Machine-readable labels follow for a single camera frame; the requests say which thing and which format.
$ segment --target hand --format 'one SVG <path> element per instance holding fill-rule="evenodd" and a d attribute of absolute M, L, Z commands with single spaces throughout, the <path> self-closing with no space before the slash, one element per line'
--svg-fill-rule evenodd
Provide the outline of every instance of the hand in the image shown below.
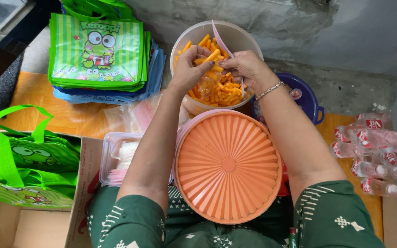
<path fill-rule="evenodd" d="M 241 82 L 243 76 L 244 83 L 254 89 L 256 94 L 261 94 L 280 82 L 277 75 L 253 51 L 236 52 L 234 57 L 220 62 L 220 66 L 225 69 L 222 74 L 231 72 L 237 83 Z"/>
<path fill-rule="evenodd" d="M 194 66 L 194 60 L 209 57 L 209 55 L 211 55 L 211 52 L 208 49 L 198 45 L 193 45 L 180 54 L 173 79 L 169 83 L 168 88 L 176 89 L 182 95 L 186 95 L 200 81 L 203 74 L 211 70 L 212 66 L 215 65 L 214 61 L 209 61 L 199 66 Z"/>

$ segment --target orange container lid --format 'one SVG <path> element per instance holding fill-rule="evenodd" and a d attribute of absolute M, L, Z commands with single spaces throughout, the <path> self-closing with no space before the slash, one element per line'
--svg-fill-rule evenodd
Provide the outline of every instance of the orange container lid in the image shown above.
<path fill-rule="evenodd" d="M 239 224 L 261 215 L 277 197 L 281 156 L 262 123 L 235 111 L 212 113 L 180 138 L 175 177 L 198 214 Z"/>

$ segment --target white plastic bowl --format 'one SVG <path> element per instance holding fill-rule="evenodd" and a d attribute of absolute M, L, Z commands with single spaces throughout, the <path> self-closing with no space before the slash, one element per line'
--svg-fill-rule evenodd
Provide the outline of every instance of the white plastic bowl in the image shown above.
<path fill-rule="evenodd" d="M 261 59 L 263 59 L 263 54 L 261 53 L 260 47 L 258 46 L 257 42 L 244 29 L 242 29 L 237 25 L 224 21 L 214 21 L 214 24 L 224 44 L 228 47 L 228 49 L 232 53 L 252 50 L 256 52 Z M 193 45 L 197 45 L 207 34 L 209 34 L 211 37 L 214 37 L 214 32 L 212 30 L 212 21 L 197 23 L 196 25 L 184 31 L 183 34 L 177 39 L 177 42 L 174 44 L 173 50 L 171 51 L 170 65 L 171 65 L 172 76 L 174 76 L 173 68 L 174 68 L 174 63 L 176 62 L 177 51 L 183 50 L 183 48 L 186 46 L 186 43 L 188 43 L 188 41 L 191 41 Z M 249 87 L 246 88 L 246 93 L 249 93 L 250 95 L 249 98 L 245 97 L 241 103 L 229 107 L 208 106 L 206 104 L 202 104 L 192 99 L 188 95 L 185 96 L 183 100 L 183 104 L 185 108 L 194 115 L 199 115 L 208 110 L 216 110 L 216 109 L 233 110 L 247 103 L 254 96 L 254 90 Z"/>

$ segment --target gold bracelet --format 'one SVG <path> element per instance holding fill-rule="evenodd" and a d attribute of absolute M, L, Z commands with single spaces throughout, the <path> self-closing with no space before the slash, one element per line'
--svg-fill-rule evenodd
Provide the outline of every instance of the gold bracelet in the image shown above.
<path fill-rule="evenodd" d="M 284 84 L 283 81 L 277 83 L 276 85 L 274 85 L 274 86 L 268 88 L 265 92 L 261 93 L 261 94 L 260 94 L 259 96 L 257 96 L 255 99 L 258 101 L 258 99 L 264 97 L 267 93 L 273 91 L 274 89 L 278 88 L 280 85 L 283 85 L 283 84 Z"/>

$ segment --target blue bowl handle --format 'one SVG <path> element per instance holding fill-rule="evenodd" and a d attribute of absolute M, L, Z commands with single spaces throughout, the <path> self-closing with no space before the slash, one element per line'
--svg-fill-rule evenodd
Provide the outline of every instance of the blue bowl handle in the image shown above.
<path fill-rule="evenodd" d="M 318 125 L 318 124 L 320 124 L 321 122 L 323 122 L 323 120 L 324 120 L 324 116 L 326 116 L 326 113 L 325 113 L 325 111 L 324 111 L 324 108 L 323 107 L 321 107 L 321 106 L 318 106 L 317 107 L 317 117 L 318 117 L 318 113 L 319 113 L 319 111 L 321 111 L 321 119 L 319 120 L 319 121 L 316 121 L 316 123 L 315 123 L 315 125 Z"/>

